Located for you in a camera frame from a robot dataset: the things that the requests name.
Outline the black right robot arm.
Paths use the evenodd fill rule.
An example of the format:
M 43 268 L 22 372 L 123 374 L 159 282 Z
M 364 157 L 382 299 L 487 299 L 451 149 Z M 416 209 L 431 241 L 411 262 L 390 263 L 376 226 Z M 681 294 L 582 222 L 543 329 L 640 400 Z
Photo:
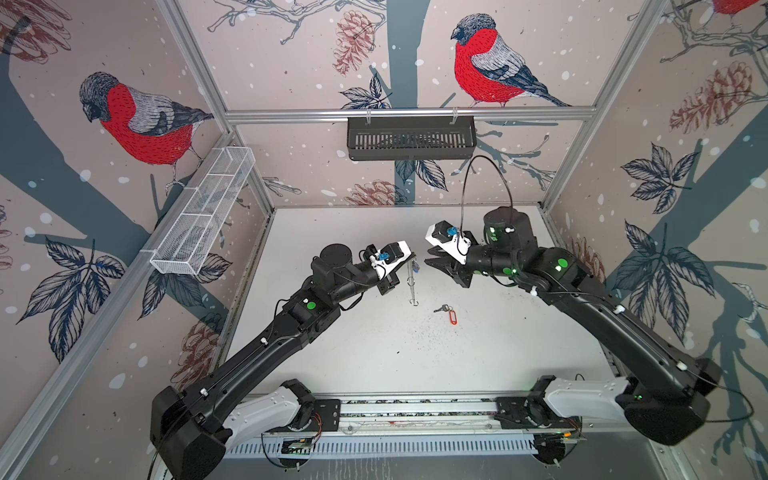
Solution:
M 498 207 L 483 218 L 485 241 L 447 221 L 428 227 L 427 265 L 468 288 L 477 275 L 508 278 L 545 304 L 575 320 L 628 369 L 604 382 L 540 377 L 520 407 L 500 421 L 550 426 L 577 417 L 625 420 L 646 438 L 674 446 L 708 420 L 708 394 L 721 368 L 693 358 L 644 325 L 569 251 L 539 246 L 529 217 Z

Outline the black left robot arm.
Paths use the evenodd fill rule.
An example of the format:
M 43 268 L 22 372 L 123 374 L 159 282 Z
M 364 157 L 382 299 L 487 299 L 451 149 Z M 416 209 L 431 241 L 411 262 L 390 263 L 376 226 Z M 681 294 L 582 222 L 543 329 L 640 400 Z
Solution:
M 327 330 L 344 312 L 343 301 L 359 302 L 371 288 L 386 294 L 398 285 L 398 269 L 413 256 L 404 241 L 381 249 L 370 245 L 359 263 L 346 245 L 326 246 L 312 259 L 311 275 L 277 303 L 273 320 L 256 338 L 187 388 L 159 392 L 152 401 L 150 440 L 172 477 L 204 479 L 228 449 L 252 436 L 309 424 L 315 398 L 298 380 L 247 406 L 241 402 Z

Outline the silver metal carabiner keyring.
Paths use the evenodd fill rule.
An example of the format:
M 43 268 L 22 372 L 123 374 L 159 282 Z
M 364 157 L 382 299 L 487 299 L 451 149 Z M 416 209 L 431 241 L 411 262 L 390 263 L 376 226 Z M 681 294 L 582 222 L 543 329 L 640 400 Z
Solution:
M 409 262 L 409 267 L 408 267 L 407 284 L 408 284 L 409 290 L 410 290 L 409 303 L 412 306 L 414 306 L 414 307 L 418 307 L 419 306 L 419 301 L 417 299 L 416 289 L 415 289 L 415 285 L 416 285 L 415 274 L 418 271 L 419 271 L 418 263 L 415 260 L 411 260 Z

